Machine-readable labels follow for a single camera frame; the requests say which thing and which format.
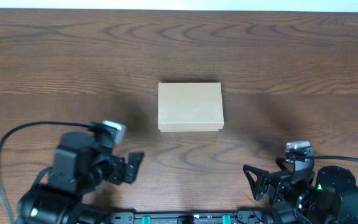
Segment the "brown cardboard box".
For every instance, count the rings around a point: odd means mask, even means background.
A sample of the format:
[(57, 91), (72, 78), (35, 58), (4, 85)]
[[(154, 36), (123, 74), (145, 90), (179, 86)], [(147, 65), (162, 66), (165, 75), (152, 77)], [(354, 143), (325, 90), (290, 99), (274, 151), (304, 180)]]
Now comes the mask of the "brown cardboard box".
[(158, 129), (161, 132), (215, 132), (223, 127), (219, 82), (158, 84)]

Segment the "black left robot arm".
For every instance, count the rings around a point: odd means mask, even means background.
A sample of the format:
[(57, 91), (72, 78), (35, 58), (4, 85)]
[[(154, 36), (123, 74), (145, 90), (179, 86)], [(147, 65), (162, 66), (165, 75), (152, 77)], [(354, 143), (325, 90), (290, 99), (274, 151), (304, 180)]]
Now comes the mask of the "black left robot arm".
[(53, 166), (39, 172), (17, 205), (18, 223), (109, 223), (110, 214), (82, 202), (103, 182), (120, 185), (136, 180), (142, 152), (114, 156), (122, 143), (123, 124), (91, 123), (88, 132), (69, 132), (60, 138)]

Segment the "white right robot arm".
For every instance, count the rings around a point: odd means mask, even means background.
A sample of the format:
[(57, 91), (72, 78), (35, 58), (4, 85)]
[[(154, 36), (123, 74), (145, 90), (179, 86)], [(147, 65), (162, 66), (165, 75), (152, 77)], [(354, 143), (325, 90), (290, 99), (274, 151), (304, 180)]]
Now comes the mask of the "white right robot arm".
[(325, 166), (314, 172), (308, 141), (289, 142), (279, 171), (249, 165), (243, 171), (256, 201), (269, 197), (270, 210), (256, 215), (262, 223), (358, 223), (358, 186), (348, 169)]

